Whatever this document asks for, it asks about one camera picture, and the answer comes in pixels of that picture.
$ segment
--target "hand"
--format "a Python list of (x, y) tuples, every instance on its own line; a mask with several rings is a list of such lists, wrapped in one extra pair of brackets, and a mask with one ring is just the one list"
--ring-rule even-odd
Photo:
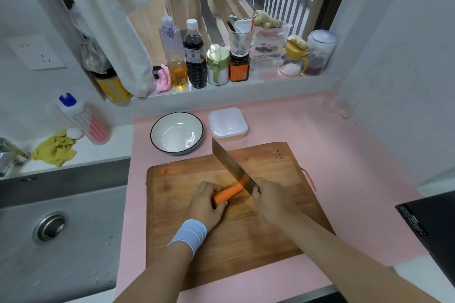
[(188, 218), (200, 221), (207, 228), (207, 232), (210, 232), (219, 223), (224, 209), (228, 205), (228, 202), (224, 201), (216, 209), (213, 209), (213, 192), (219, 192), (220, 190), (221, 187), (219, 185), (201, 182), (195, 189), (188, 207)]
[(281, 229), (290, 218), (300, 213), (291, 195), (280, 183), (263, 178), (255, 178), (255, 180), (261, 192), (254, 188), (254, 203), (259, 214), (271, 225)]

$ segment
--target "orange carrot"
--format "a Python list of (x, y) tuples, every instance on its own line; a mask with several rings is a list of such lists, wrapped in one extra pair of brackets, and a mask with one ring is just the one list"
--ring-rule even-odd
[(225, 189), (224, 191), (221, 191), (217, 194), (215, 194), (212, 198), (213, 200), (213, 205), (217, 207), (221, 202), (223, 201), (228, 201), (231, 197), (236, 195), (237, 193), (240, 193), (243, 189), (243, 186), (239, 183), (233, 185), (232, 187), (229, 187), (228, 189)]

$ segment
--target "person's left hand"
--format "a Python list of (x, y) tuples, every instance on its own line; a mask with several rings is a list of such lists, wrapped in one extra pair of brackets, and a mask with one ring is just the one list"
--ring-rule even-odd
[(188, 219), (196, 219), (205, 225), (210, 232), (220, 221), (228, 202), (222, 202), (216, 209), (212, 207), (213, 192), (219, 192), (221, 187), (210, 182), (201, 182), (195, 189), (190, 206)]

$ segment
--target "soy sauce bottle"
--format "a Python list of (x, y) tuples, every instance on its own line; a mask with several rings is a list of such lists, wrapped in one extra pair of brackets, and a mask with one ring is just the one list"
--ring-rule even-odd
[(188, 79), (191, 85), (202, 89), (207, 85), (207, 60), (202, 36), (197, 30), (197, 20), (187, 20), (188, 32), (183, 41)]

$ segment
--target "wall socket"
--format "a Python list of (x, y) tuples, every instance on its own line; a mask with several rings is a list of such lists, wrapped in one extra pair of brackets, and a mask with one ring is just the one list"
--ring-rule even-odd
[(9, 37), (5, 42), (30, 70), (65, 67), (43, 35)]

